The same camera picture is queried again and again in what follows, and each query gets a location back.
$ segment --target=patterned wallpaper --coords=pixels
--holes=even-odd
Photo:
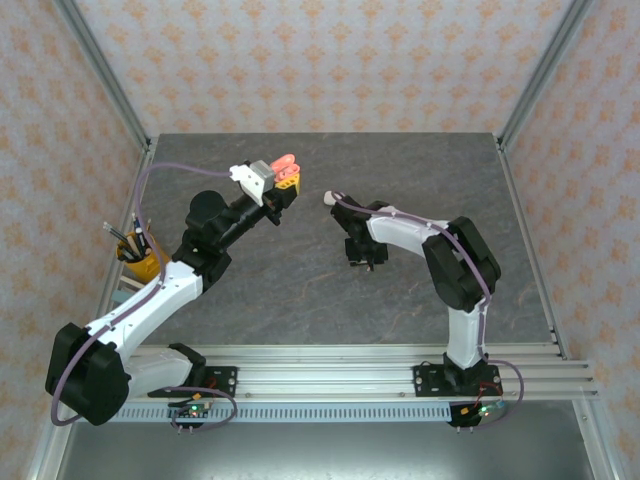
[[[499,132],[570,0],[80,0],[149,135]]]
[[[572,355],[640,476],[640,9],[596,0],[510,152]]]
[[[101,224],[138,148],[51,0],[4,0],[0,31],[0,477],[21,479],[54,335],[94,313],[113,247]]]

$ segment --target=metal floor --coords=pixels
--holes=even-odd
[[[73,427],[58,480],[589,480],[570,402],[526,402],[499,427],[444,423]]]
[[[447,310],[426,263],[390,247],[389,262],[367,273],[350,268],[345,234],[329,216],[326,190],[362,204],[385,200],[434,219],[471,218],[501,265],[487,341],[547,342],[549,329],[524,241],[490,134],[340,133],[161,135],[154,162],[228,170],[245,159],[294,153],[301,195],[274,227],[263,221],[229,254],[213,289],[165,322],[147,344],[291,345],[440,343]],[[175,170],[152,173],[143,199],[152,232],[173,253],[191,198],[228,179]]]

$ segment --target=purple cable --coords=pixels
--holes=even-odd
[[[429,225],[429,227],[443,234],[447,238],[447,240],[449,240],[453,244],[453,246],[458,251],[458,253],[462,255],[462,258],[464,258],[464,261],[469,266],[471,273],[473,273],[473,276],[480,284],[480,288],[482,288],[482,292],[484,293],[484,302],[482,302],[479,307],[480,328],[478,328],[478,341],[477,341],[478,354],[480,355],[480,358],[487,363],[506,365],[507,367],[511,368],[516,373],[516,376],[518,377],[518,381],[520,382],[520,394],[518,395],[518,399],[516,400],[516,404],[514,408],[510,409],[506,414],[504,414],[502,417],[498,418],[497,420],[491,423],[488,423],[486,425],[479,425],[475,427],[475,429],[482,430],[482,429],[491,427],[501,422],[502,420],[507,418],[509,415],[511,415],[513,411],[522,403],[522,399],[524,397],[524,378],[522,378],[522,373],[520,372],[518,367],[516,367],[513,363],[508,362],[506,360],[495,360],[495,359],[489,360],[489,358],[482,351],[482,344],[484,343],[484,334],[486,329],[485,311],[489,307],[489,303],[491,302],[491,292],[489,292],[489,287],[487,286],[487,283],[484,281],[484,278],[482,278],[482,275],[480,275],[480,271],[478,270],[478,267],[476,267],[476,265],[473,263],[473,260],[471,259],[469,254],[464,250],[462,245],[460,245],[460,242],[458,242],[458,239],[454,237],[445,228],[442,228],[440,225],[436,225],[433,222],[433,220],[428,220],[426,218],[419,217],[418,215],[412,215],[410,213],[401,212],[399,210],[395,212],[381,212],[379,210],[369,210],[368,208],[356,207],[355,205],[350,205],[344,202],[342,200],[342,198],[344,197],[344,194],[339,192],[332,191],[331,196],[336,201],[336,203],[338,203],[339,205],[345,208],[353,210],[355,212],[366,213],[368,215],[378,215],[380,217],[405,218],[407,220],[414,221],[421,225],[427,224]]]
[[[227,400],[229,400],[231,402],[231,406],[233,407],[233,411],[231,412],[231,414],[227,418],[225,418],[224,420],[221,420],[219,422],[208,423],[206,425],[202,425],[201,427],[199,427],[197,429],[189,429],[189,431],[191,433],[194,433],[194,432],[206,432],[207,430],[213,430],[214,428],[223,427],[227,423],[229,423],[231,420],[233,420],[236,417],[236,415],[238,415],[238,404],[236,403],[235,399],[231,395],[229,395],[228,393],[225,393],[225,392],[223,392],[221,390],[217,390],[217,389],[213,389],[213,388],[200,388],[200,387],[167,387],[167,388],[164,388],[163,390],[169,391],[169,392],[209,393],[211,395],[216,395],[218,397],[226,398]],[[186,406],[176,410],[173,413],[173,415],[171,416],[171,426],[173,428],[175,428],[176,430],[178,430],[178,433],[180,433],[182,431],[182,426],[178,425],[176,423],[176,419],[178,418],[178,415],[180,415],[183,412],[186,412],[189,408],[190,408],[190,405],[186,405]]]
[[[200,173],[202,175],[209,175],[212,177],[230,177],[231,176],[231,172],[212,172],[210,170],[203,170],[202,168],[189,167],[187,165],[181,165],[179,163],[157,163],[147,167],[142,171],[142,173],[138,177],[138,180],[136,181],[136,185],[134,188],[134,193],[133,193],[135,211],[136,211],[136,215],[138,216],[138,220],[140,221],[140,225],[145,225],[145,221],[142,216],[142,207],[141,207],[142,185],[146,180],[146,178],[149,176],[149,174],[152,171],[157,170],[159,168],[176,168],[178,170],[186,170],[189,172]],[[146,228],[142,229],[142,234],[144,235],[144,238],[147,240],[147,243],[149,244],[149,246],[151,247],[151,250],[156,255],[158,262],[160,263],[160,278],[158,279],[158,282],[156,282],[155,286],[147,296],[140,299],[138,303],[131,306],[130,308],[122,312],[120,315],[115,317],[113,320],[111,320],[111,323],[109,325],[103,326],[100,330],[98,330],[96,333],[91,335],[91,337],[89,337],[89,339],[78,349],[76,354],[71,358],[71,360],[67,364],[67,367],[62,372],[62,375],[60,376],[60,380],[58,380],[56,389],[53,392],[53,400],[51,401],[51,423],[53,423],[58,427],[64,427],[65,425],[69,425],[80,418],[80,415],[75,415],[66,420],[60,420],[60,418],[58,418],[58,408],[60,406],[60,396],[62,395],[62,390],[64,389],[64,386],[67,383],[67,380],[71,375],[71,372],[73,371],[75,366],[78,364],[82,356],[86,353],[89,347],[91,347],[91,345],[93,345],[102,335],[104,335],[107,331],[109,331],[110,328],[115,327],[120,322],[122,322],[125,318],[131,315],[133,312],[140,309],[143,305],[146,305],[154,297],[154,295],[158,293],[158,291],[162,288],[162,284],[164,283],[164,278],[167,273],[164,259],[162,258],[162,255],[160,255],[160,250],[158,249],[155,242],[153,241],[151,234],[147,232]]]

